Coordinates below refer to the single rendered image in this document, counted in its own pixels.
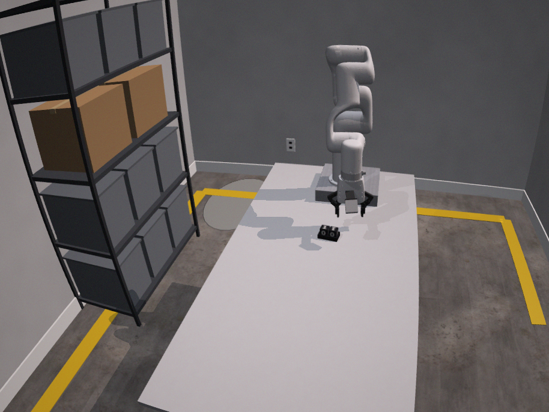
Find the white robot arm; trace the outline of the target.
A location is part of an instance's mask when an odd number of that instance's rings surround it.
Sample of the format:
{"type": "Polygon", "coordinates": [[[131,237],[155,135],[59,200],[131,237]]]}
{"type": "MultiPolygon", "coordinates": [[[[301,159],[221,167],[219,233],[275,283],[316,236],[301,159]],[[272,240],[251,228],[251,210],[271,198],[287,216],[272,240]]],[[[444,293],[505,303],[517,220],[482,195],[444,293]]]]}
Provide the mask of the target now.
{"type": "Polygon", "coordinates": [[[335,104],[326,121],[326,146],[332,153],[329,182],[337,186],[339,175],[347,181],[366,175],[362,170],[362,134],[372,130],[372,94],[367,86],[359,85],[372,84],[375,72],[366,46],[329,46],[326,60],[332,72],[335,104]],[[347,111],[353,108],[362,111],[347,111]]]}

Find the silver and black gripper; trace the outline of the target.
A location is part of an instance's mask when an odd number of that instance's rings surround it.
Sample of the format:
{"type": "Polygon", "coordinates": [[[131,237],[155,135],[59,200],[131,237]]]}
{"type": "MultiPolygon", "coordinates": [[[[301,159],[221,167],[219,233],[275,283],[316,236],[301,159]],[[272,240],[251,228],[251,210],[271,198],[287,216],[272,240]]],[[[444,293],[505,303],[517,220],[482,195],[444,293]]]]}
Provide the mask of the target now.
{"type": "Polygon", "coordinates": [[[361,213],[361,217],[363,217],[363,214],[365,214],[366,206],[368,204],[370,204],[370,202],[374,198],[372,194],[365,191],[363,176],[362,176],[361,179],[359,179],[357,181],[347,181],[347,180],[344,180],[341,177],[341,175],[339,175],[338,184],[337,184],[337,191],[335,191],[335,192],[333,192],[333,193],[331,193],[330,195],[327,196],[330,203],[335,207],[335,214],[337,214],[337,217],[339,217],[339,206],[341,204],[345,203],[345,199],[346,199],[345,191],[346,190],[353,190],[354,191],[355,198],[357,198],[357,203],[361,204],[360,213],[361,213]],[[336,201],[334,201],[332,199],[335,196],[337,196],[336,201]],[[366,201],[365,201],[365,196],[368,197],[368,199],[366,201]]]}

